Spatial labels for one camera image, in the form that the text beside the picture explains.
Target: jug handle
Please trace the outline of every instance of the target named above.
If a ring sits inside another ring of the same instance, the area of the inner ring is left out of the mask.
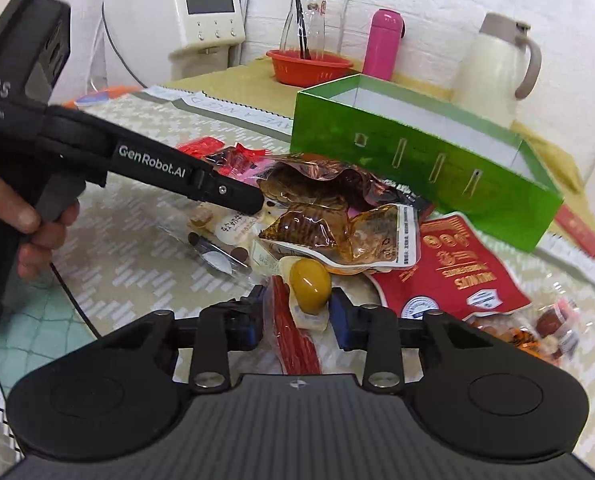
[[[526,34],[518,34],[515,40],[519,45],[528,45],[531,52],[531,59],[529,61],[527,73],[524,76],[524,80],[519,84],[515,91],[515,97],[517,99],[525,99],[531,93],[537,82],[537,76],[542,67],[542,51],[537,46],[537,43],[531,40]]]

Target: yellow egg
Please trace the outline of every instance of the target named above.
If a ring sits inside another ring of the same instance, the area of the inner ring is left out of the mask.
[[[318,314],[331,296],[331,276],[320,262],[309,258],[293,264],[289,285],[297,304],[306,314]]]

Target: black circular cover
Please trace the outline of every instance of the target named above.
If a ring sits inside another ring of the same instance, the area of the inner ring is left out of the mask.
[[[179,407],[167,375],[139,352],[102,349],[18,382],[9,424],[24,449],[65,461],[116,458],[170,427]]]
[[[573,450],[589,412],[568,373],[514,348],[463,349],[431,369],[415,391],[427,430],[489,460],[533,461]]]

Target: finger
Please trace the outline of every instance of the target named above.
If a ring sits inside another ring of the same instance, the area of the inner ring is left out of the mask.
[[[62,212],[62,214],[60,215],[60,223],[65,225],[66,227],[71,227],[73,223],[76,221],[76,219],[78,219],[79,213],[80,203],[78,202],[78,200],[76,200]]]
[[[23,244],[20,248],[19,262],[27,267],[42,269],[51,263],[50,249],[33,244]]]
[[[40,215],[0,178],[0,219],[23,233],[33,233]]]
[[[40,274],[40,269],[34,266],[18,264],[18,275],[24,280],[34,280]]]
[[[45,222],[31,237],[31,243],[47,249],[59,249],[66,240],[66,226],[57,222]]]

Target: glass carafe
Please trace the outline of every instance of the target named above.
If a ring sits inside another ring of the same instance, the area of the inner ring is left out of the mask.
[[[291,0],[280,51],[302,59],[322,59],[326,0]]]

